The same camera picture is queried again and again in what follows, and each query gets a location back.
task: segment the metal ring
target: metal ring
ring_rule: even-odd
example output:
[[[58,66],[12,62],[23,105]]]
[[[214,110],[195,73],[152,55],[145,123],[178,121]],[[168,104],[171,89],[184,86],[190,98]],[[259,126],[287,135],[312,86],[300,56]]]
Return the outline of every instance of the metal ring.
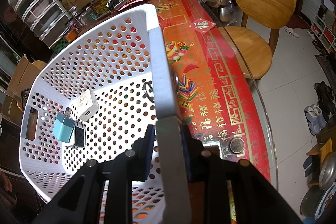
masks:
[[[154,100],[149,96],[149,94],[148,94],[148,92],[147,92],[146,85],[148,85],[149,88],[150,88],[152,91],[153,91],[153,88],[152,88],[152,86],[150,85],[149,82],[145,82],[145,83],[143,83],[143,91],[145,92],[145,95],[147,96],[147,98],[148,98],[152,103],[154,103]]]
[[[175,92],[176,94],[178,94],[179,93],[179,76],[176,71],[173,71],[172,82],[173,82],[173,86],[175,86],[175,89],[176,89]]]

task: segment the metal bowl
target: metal bowl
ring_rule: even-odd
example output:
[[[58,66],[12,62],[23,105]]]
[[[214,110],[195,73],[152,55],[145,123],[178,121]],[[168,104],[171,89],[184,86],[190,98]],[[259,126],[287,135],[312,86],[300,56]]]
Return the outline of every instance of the metal bowl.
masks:
[[[328,190],[336,179],[336,152],[330,153],[320,171],[319,186],[322,190]]]

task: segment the white sneaker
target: white sneaker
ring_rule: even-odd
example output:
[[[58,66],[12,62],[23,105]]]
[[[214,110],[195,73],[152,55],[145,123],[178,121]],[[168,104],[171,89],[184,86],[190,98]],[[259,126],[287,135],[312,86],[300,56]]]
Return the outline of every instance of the white sneaker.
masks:
[[[312,107],[308,106],[304,109],[304,115],[306,116],[307,119],[310,134],[315,136],[320,132],[318,114]]]
[[[326,126],[326,121],[325,121],[325,119],[323,118],[322,110],[321,110],[317,105],[311,105],[310,107],[311,107],[311,108],[315,111],[315,113],[317,114],[320,129],[325,128],[325,126]]]

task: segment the white plastic basket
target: white plastic basket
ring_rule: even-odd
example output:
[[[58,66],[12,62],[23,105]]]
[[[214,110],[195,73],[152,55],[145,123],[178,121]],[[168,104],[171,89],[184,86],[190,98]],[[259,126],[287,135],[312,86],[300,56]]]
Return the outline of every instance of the white plastic basket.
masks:
[[[153,81],[155,105],[142,89],[146,81]],[[82,122],[85,147],[69,148],[55,139],[53,124],[66,107],[78,121],[73,102],[86,89],[95,92],[100,110]],[[178,115],[173,90],[155,7],[141,5],[112,17],[60,52],[34,81],[21,127],[21,171],[50,201],[87,159],[112,160],[131,149],[157,117]],[[29,106],[39,115],[33,141],[26,139]],[[158,157],[155,141],[148,179],[132,183],[136,223],[161,220],[165,200]],[[137,219],[140,213],[147,216]]]

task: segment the pink paper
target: pink paper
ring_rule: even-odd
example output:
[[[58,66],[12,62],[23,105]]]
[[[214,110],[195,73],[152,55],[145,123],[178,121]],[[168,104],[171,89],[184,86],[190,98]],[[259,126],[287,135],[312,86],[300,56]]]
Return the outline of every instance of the pink paper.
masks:
[[[143,0],[132,0],[132,1],[128,2],[127,4],[125,4],[123,7],[121,7],[118,11],[126,8],[127,6],[130,6],[133,3],[139,2],[139,1],[143,1]]]

